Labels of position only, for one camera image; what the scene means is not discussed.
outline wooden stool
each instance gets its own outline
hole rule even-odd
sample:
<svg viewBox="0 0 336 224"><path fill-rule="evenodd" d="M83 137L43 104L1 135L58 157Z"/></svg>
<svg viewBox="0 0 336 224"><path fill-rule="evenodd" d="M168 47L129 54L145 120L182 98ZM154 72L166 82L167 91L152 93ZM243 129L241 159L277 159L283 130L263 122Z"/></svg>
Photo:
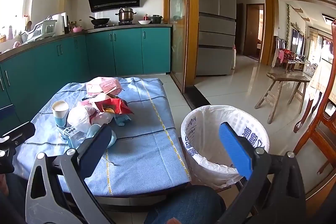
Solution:
<svg viewBox="0 0 336 224"><path fill-rule="evenodd" d="M301 102L300 107L299 107L299 112L298 112L300 114L300 112L302 110L302 106L303 106L303 101L305 99L307 83L309 82L307 77L299 76L299 75L288 75L286 73L270 73L270 72L266 73L266 75L273 80L273 83L268 88L265 95L260 98L260 100L258 101L258 103L255 105L254 108L258 109L260 107L260 105L263 103L264 100L272 106L272 111L271 111L271 113L268 117L267 123L270 124L273 120L274 113L275 113L275 110L277 109L277 105L278 105L279 98L280 98L282 82L284 82L284 81L285 82L297 82L297 85L294 88L294 90L292 92L292 95L290 96L290 98L288 100L288 104L290 104L292 102L296 93L301 95L301 98L298 98L299 101ZM275 95L271 92L271 89L277 81L279 82L279 87L278 87L278 93ZM303 92L302 93L298 90L301 83L303 83ZM270 95L273 98L274 101L271 102L267 98L267 95Z"/></svg>

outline hand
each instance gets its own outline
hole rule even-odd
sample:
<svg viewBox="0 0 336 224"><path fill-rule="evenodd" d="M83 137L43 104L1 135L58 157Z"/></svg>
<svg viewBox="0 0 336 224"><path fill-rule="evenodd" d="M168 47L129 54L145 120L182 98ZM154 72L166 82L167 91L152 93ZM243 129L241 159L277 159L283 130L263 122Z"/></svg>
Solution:
<svg viewBox="0 0 336 224"><path fill-rule="evenodd" d="M5 196L8 196L9 194L5 174L0 174L0 192L2 192Z"/></svg>
<svg viewBox="0 0 336 224"><path fill-rule="evenodd" d="M182 224L176 218L169 219L167 224Z"/></svg>

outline paper cup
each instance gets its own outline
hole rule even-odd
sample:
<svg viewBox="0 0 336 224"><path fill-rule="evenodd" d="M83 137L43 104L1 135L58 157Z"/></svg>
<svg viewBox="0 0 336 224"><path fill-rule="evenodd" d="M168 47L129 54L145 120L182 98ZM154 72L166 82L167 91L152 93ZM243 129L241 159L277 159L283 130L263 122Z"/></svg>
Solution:
<svg viewBox="0 0 336 224"><path fill-rule="evenodd" d="M69 112L68 103L66 101L56 101L52 104L51 108L56 125L64 127L67 124L67 116Z"/></svg>

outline black frying pan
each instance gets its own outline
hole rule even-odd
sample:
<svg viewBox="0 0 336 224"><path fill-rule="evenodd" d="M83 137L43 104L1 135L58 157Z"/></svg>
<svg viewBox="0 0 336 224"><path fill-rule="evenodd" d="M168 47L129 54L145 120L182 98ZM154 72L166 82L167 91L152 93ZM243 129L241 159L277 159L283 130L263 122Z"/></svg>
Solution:
<svg viewBox="0 0 336 224"><path fill-rule="evenodd" d="M98 18L98 19L95 19L94 17L89 17L89 18L92 18L91 23L95 26L105 25L110 20L109 18Z"/></svg>

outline white trash bag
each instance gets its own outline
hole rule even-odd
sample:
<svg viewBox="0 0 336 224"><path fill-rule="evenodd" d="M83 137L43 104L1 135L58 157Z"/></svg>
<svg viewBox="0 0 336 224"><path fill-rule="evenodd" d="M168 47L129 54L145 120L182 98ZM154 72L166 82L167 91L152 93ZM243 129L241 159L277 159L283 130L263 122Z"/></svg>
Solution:
<svg viewBox="0 0 336 224"><path fill-rule="evenodd" d="M237 135L248 139L253 147L263 147L266 152L269 150L265 128L250 114L227 105L194 109L181 125L181 137L193 184L219 189L242 178L219 139L218 130L223 122L228 122Z"/></svg>

